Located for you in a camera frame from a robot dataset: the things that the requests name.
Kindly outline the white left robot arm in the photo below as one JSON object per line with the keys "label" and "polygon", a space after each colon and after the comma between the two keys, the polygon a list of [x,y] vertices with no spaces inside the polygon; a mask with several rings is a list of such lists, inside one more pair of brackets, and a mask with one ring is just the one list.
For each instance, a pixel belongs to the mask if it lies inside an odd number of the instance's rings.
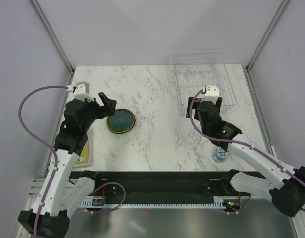
{"label": "white left robot arm", "polygon": [[65,106],[64,121],[54,146],[50,147],[52,159],[43,186],[31,208],[21,211],[18,217],[20,224],[35,238],[65,237],[70,219],[81,202],[88,195],[102,191],[103,183],[96,179],[96,173],[87,172],[65,193],[71,171],[88,141],[91,125],[116,111],[116,100],[103,92],[98,96],[103,105],[88,93],[78,93]]}

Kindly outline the lime green plate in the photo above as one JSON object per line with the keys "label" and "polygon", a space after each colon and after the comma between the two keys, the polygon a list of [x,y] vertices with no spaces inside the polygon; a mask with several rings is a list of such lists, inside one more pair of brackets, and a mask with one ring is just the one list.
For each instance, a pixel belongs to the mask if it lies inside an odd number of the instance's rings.
{"label": "lime green plate", "polygon": [[125,134],[132,130],[136,120],[127,117],[108,117],[106,126],[108,130],[115,134]]}

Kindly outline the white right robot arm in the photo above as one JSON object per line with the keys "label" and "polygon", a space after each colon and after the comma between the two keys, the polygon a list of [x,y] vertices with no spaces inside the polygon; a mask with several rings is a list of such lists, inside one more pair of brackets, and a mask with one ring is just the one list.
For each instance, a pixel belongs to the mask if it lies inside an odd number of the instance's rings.
{"label": "white right robot arm", "polygon": [[262,176],[229,170],[221,179],[226,195],[245,192],[270,201],[288,217],[305,212],[305,167],[295,168],[257,148],[242,131],[220,116],[222,98],[216,103],[196,96],[188,98],[186,117],[199,121],[196,131],[216,147],[233,154],[255,168]]}

